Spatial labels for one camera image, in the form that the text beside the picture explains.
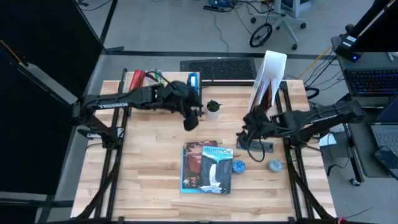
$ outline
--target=wooden plank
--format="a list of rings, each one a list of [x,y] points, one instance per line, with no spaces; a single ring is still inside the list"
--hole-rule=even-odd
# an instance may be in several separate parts
[[[131,80],[128,72],[126,80]],[[171,80],[185,82],[188,73],[170,72]],[[118,82],[105,81],[102,94],[114,93]],[[308,110],[308,101],[302,81],[288,81],[289,95],[294,110]],[[235,149],[236,133],[241,131],[242,118],[248,112],[250,86],[210,86],[203,89],[203,104],[216,100],[222,104],[220,117],[207,121],[204,115],[193,131],[183,129],[183,117],[168,111],[133,110],[127,121],[123,158],[116,192],[113,220],[223,220],[223,221],[286,221],[294,217],[289,176],[281,139],[269,138],[274,153],[267,154],[264,162],[253,161],[246,151]],[[110,124],[112,110],[98,111],[97,115]],[[268,115],[276,113],[273,107]],[[233,175],[229,195],[181,194],[180,166],[185,142],[217,140],[220,146],[234,149],[235,159],[246,163],[246,171]],[[318,147],[316,142],[311,146]],[[319,202],[335,215],[335,209],[319,151],[303,149],[303,161],[308,185]],[[89,148],[78,186],[72,216],[76,216],[96,193],[101,177],[104,151],[100,146]],[[268,170],[270,159],[284,163],[281,172]]]

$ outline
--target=small pot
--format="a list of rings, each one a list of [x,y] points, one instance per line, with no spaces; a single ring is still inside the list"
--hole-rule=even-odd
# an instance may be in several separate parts
[[[209,111],[209,109],[207,109],[207,106],[206,106],[206,119],[207,119],[208,121],[217,119],[217,117],[218,117],[219,115],[220,115],[220,110],[218,110],[218,111],[216,111],[216,112],[211,112],[211,111]]]

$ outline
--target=chair wheel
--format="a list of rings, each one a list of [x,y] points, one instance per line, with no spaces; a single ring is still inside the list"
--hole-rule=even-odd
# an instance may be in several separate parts
[[[361,185],[361,183],[358,182],[355,178],[352,178],[351,180],[349,180],[349,182],[352,186],[355,186],[355,187],[359,187]]]

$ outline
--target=concrete floor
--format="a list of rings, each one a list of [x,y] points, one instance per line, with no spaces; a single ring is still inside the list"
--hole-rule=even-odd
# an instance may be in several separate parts
[[[88,8],[99,6],[105,0],[86,0]],[[302,30],[299,24],[292,26],[300,43],[296,51],[291,50],[292,39],[283,29],[275,30],[269,41],[256,49],[250,48],[250,35],[239,22],[236,13],[216,14],[216,23],[222,30],[222,36],[229,45],[229,52],[261,52],[273,50],[285,54],[320,54],[330,45],[330,37],[344,31],[347,23],[355,23],[369,8],[373,0],[319,0],[316,5],[302,14],[307,20],[307,28]],[[226,45],[220,41],[220,33],[214,27],[213,15],[202,10],[207,1],[194,0],[119,0],[116,7],[105,47],[124,46],[125,50],[144,51],[184,51],[184,52],[225,52]],[[99,36],[110,4],[95,11],[86,11],[85,16]],[[238,10],[243,22],[253,31],[264,23],[265,18],[257,18],[256,24],[250,23],[251,16],[245,6]],[[128,70],[179,71],[181,60],[200,60],[203,57],[132,57],[102,55],[98,61],[90,93],[98,93],[103,80],[119,80],[124,67]],[[256,66],[261,60],[255,59]],[[299,76],[312,60],[291,60],[286,64],[286,75]],[[339,66],[330,66],[319,78],[321,83],[339,71]],[[302,79],[306,80],[312,70]],[[335,79],[320,85],[326,88]],[[312,101],[323,105],[335,103],[347,93],[344,82],[322,91]],[[86,139],[76,135],[62,175],[56,199],[73,200],[84,159]],[[325,167],[331,164],[327,148],[323,149]],[[337,158],[335,162],[344,165],[347,158]],[[334,168],[329,176],[329,185],[336,212],[339,217],[348,217],[364,209],[372,209],[349,220],[373,223],[398,223],[396,207],[398,201],[398,181],[394,179],[366,178],[360,187],[353,187],[348,180],[353,171],[348,163],[345,169]],[[53,209],[49,221],[64,220],[70,216],[70,209]]]

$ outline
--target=book cover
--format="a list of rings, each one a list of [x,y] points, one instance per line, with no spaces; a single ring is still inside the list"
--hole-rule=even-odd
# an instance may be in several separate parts
[[[216,194],[231,193],[233,150],[203,146],[199,187]]]
[[[203,146],[217,146],[217,141],[188,142],[183,147],[180,188],[182,193],[203,193],[198,189]]]

